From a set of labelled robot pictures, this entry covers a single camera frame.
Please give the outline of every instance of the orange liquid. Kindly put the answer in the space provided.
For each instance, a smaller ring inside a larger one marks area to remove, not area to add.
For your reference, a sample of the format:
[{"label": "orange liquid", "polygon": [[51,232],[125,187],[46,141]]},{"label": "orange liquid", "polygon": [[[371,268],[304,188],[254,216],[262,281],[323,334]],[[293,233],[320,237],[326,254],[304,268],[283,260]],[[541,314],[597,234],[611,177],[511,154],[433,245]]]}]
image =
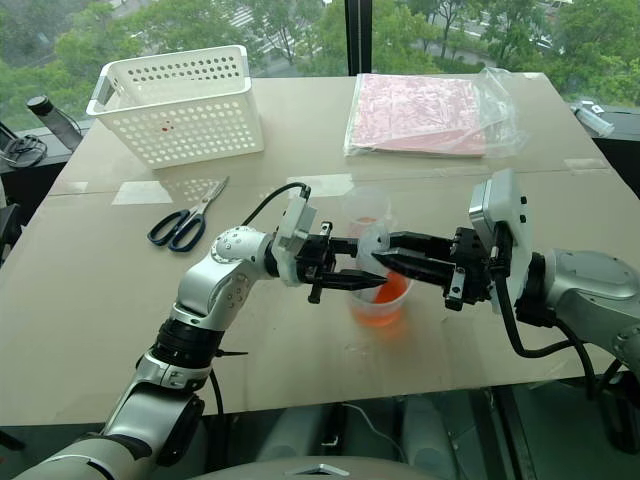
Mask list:
[{"label": "orange liquid", "polygon": [[[388,303],[394,301],[407,290],[407,279],[399,273],[390,272],[387,283],[380,290],[373,303]],[[352,308],[352,313],[363,325],[369,327],[386,327],[402,318],[402,308],[387,315],[371,315],[359,308]]]}]

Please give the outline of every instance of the white cable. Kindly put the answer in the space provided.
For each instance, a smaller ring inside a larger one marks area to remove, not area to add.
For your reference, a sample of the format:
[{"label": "white cable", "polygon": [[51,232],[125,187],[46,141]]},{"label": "white cable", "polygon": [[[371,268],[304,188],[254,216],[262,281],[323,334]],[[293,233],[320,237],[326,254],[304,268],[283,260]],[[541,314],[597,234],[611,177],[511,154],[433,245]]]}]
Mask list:
[{"label": "white cable", "polygon": [[376,435],[378,435],[379,437],[384,438],[391,445],[393,445],[395,447],[395,449],[398,450],[398,453],[400,454],[400,458],[402,459],[402,461],[404,463],[407,463],[407,457],[405,456],[404,451],[402,451],[402,448],[400,447],[400,445],[398,445],[396,443],[396,441],[393,438],[391,438],[389,435],[385,435],[380,430],[378,430],[376,427],[374,427],[373,423],[371,423],[371,420],[369,420],[369,417],[367,416],[367,413],[362,408],[358,407],[357,405],[353,405],[352,403],[343,403],[342,405],[345,406],[345,407],[349,407],[349,408],[353,408],[355,410],[358,410],[360,412],[360,414],[362,415],[362,417],[364,418],[365,422],[367,422],[367,425],[369,425],[369,428],[371,429],[371,431],[373,433],[375,433]]}]

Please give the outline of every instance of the clear plastic cup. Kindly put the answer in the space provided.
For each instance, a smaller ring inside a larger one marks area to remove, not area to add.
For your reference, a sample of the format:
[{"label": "clear plastic cup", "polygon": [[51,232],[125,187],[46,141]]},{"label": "clear plastic cup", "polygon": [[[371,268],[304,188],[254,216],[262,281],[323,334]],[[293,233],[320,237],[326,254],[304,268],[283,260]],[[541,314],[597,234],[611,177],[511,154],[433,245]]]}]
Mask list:
[{"label": "clear plastic cup", "polygon": [[377,187],[355,187],[342,198],[342,210],[349,221],[348,235],[359,237],[372,223],[391,223],[391,199]]},{"label": "clear plastic cup", "polygon": [[396,278],[398,282],[404,282],[404,284],[401,288],[395,288],[398,295],[389,301],[379,303],[368,302],[358,297],[358,292],[351,292],[349,294],[349,308],[353,316],[361,324],[368,327],[386,327],[402,318],[402,306],[409,290],[411,290],[413,286],[413,280],[397,273],[391,274],[391,279],[393,278]]}]

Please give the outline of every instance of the window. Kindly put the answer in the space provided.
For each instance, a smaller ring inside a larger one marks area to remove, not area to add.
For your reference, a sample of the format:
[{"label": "window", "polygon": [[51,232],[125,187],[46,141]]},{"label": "window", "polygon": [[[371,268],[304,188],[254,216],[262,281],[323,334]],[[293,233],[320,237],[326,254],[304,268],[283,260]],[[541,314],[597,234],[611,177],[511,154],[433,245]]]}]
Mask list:
[{"label": "window", "polygon": [[375,0],[378,73],[542,71],[568,101],[640,105],[637,0]]},{"label": "window", "polygon": [[24,106],[46,94],[85,115],[114,60],[239,43],[255,77],[345,75],[341,0],[2,0],[0,119],[40,126]]}]

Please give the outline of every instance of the white plastic basket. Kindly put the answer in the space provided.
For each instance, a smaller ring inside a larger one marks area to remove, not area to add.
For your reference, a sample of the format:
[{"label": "white plastic basket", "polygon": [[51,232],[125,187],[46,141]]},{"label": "white plastic basket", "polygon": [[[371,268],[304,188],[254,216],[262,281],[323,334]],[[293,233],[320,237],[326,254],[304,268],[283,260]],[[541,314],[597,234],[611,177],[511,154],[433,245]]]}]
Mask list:
[{"label": "white plastic basket", "polygon": [[87,113],[152,169],[264,148],[241,45],[111,62]]}]

